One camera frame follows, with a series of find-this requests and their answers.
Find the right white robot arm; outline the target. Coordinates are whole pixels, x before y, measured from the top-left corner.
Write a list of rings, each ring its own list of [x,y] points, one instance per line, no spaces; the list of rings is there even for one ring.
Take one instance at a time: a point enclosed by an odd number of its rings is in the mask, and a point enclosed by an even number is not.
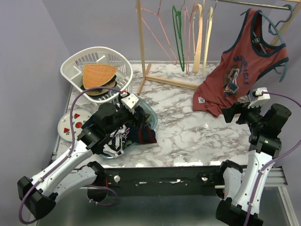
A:
[[[263,225],[263,220],[258,217],[261,195],[273,160],[281,150],[278,135],[292,113],[280,104],[273,104],[264,116],[260,112],[261,107],[250,108],[249,103],[240,102],[222,110],[227,123],[239,114],[236,123],[247,124],[251,132],[246,170],[226,160],[216,173],[217,181],[225,188],[215,217],[229,226]]]

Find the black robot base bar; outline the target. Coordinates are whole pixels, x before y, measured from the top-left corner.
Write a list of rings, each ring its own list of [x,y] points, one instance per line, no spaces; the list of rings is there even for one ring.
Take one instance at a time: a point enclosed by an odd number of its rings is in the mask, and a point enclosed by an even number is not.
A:
[[[223,198],[219,166],[106,168],[96,186],[107,185],[121,196],[208,195]]]

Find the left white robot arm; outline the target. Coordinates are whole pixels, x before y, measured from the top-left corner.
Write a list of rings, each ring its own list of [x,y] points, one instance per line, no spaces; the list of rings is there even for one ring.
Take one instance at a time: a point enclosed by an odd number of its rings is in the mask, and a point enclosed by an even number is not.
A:
[[[118,158],[135,144],[156,142],[156,125],[156,114],[142,100],[135,102],[125,97],[115,104],[100,105],[82,125],[80,133],[72,134],[72,144],[64,154],[35,176],[18,181],[21,208],[27,208],[38,220],[72,189],[107,189],[105,170],[97,162],[90,162],[75,175],[71,172],[94,154]]]

